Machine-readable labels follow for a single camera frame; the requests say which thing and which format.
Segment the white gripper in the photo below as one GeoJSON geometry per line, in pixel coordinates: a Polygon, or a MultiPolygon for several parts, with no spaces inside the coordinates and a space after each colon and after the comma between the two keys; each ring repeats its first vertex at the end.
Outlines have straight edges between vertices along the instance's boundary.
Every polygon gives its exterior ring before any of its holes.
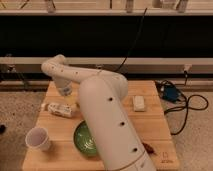
{"type": "Polygon", "coordinates": [[[71,81],[57,77],[54,77],[53,81],[59,94],[61,96],[66,96],[65,100],[67,101],[67,104],[70,106],[76,105],[77,104],[76,98],[70,95],[72,93],[71,81]]]}

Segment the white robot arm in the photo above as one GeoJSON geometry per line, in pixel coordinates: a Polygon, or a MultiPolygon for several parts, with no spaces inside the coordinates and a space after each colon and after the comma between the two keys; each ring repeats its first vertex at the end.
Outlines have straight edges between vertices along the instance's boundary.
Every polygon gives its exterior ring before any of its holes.
{"type": "Polygon", "coordinates": [[[73,82],[79,85],[80,111],[106,171],[157,171],[122,105],[128,94],[123,75],[71,67],[61,54],[43,62],[41,69],[64,97],[71,94],[73,82]]]}

